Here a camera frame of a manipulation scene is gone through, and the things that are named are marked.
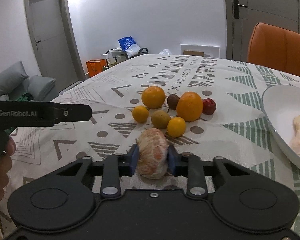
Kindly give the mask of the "person's left hand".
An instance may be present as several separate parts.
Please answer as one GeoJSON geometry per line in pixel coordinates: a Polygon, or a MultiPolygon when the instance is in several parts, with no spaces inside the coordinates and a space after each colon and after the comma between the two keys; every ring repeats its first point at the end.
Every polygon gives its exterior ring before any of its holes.
{"type": "Polygon", "coordinates": [[[0,201],[5,194],[4,188],[9,182],[7,173],[12,168],[11,156],[15,153],[15,148],[16,145],[14,140],[9,137],[9,141],[7,142],[4,154],[0,158],[0,201]]]}

